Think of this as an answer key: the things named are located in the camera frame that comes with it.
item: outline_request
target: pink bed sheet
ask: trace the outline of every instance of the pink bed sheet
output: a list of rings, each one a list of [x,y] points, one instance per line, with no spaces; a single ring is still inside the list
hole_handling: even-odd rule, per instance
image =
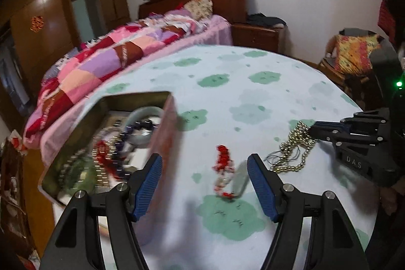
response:
[[[109,82],[110,80],[113,80],[120,75],[125,75],[127,72],[138,68],[145,63],[149,63],[158,58],[176,53],[184,48],[193,45],[232,45],[230,24],[227,21],[224,21],[223,18],[221,19],[222,20],[214,18],[209,28],[203,33],[183,38],[179,41],[174,42],[173,44],[164,47],[156,53],[152,53],[142,58],[140,61],[130,65],[121,73],[114,76],[113,78],[110,78],[106,82]],[[83,100],[70,108],[70,110],[68,110],[58,120],[56,120],[52,124],[52,126],[50,126],[44,133],[37,134],[33,141],[27,145],[27,147],[30,149],[38,149],[39,147],[41,148],[42,161],[45,166],[49,166],[52,163],[62,145],[68,139],[73,123],[82,112],[84,104],[91,94],[89,94]]]

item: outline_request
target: blue gripper pad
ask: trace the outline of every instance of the blue gripper pad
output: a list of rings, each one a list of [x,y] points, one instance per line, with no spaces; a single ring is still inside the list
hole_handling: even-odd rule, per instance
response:
[[[267,184],[266,178],[253,156],[249,156],[248,158],[248,174],[264,214],[273,222],[277,222],[279,214],[275,207],[274,193]]]
[[[161,156],[155,159],[149,173],[146,175],[138,193],[135,197],[135,209],[133,211],[133,216],[139,221],[140,217],[146,214],[149,204],[159,183],[161,177],[161,170],[163,167]]]

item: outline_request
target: table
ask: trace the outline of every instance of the table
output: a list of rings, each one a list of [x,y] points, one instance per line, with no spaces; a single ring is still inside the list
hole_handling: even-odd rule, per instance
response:
[[[216,146],[226,145],[236,165],[252,153],[264,159],[298,120],[339,121],[360,110],[322,73],[297,60],[251,48],[193,46],[101,86],[79,119],[104,95],[150,90],[173,92],[182,124],[155,234],[142,246],[150,269],[260,269],[276,225],[264,216],[250,182],[235,203],[214,196]],[[377,187],[333,155],[331,143],[319,142],[301,171],[280,177],[303,192],[334,191],[365,248],[377,215]],[[310,219],[304,219],[295,269],[304,265],[309,232]],[[114,269],[108,240],[102,241],[106,267]]]

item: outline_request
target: metal screw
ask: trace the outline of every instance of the metal screw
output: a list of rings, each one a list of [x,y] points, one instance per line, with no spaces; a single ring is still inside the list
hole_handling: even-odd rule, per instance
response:
[[[125,191],[126,188],[128,188],[128,185],[126,183],[119,183],[117,184],[117,190],[118,191]]]
[[[79,190],[79,191],[76,191],[76,193],[74,194],[74,196],[75,196],[77,199],[80,199],[80,198],[83,198],[85,194],[86,194],[86,191],[84,191],[84,190]]]
[[[334,199],[336,197],[336,195],[332,191],[325,192],[325,196],[328,199]]]
[[[290,183],[283,184],[284,191],[291,192],[294,190],[294,186]]]

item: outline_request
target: colorful pillow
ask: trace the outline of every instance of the colorful pillow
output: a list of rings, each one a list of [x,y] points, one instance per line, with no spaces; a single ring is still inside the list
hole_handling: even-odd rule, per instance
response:
[[[379,48],[378,35],[351,37],[337,35],[335,70],[342,74],[361,76],[371,71],[369,55]]]
[[[212,15],[212,0],[191,0],[183,8],[190,11],[195,21],[208,19]]]

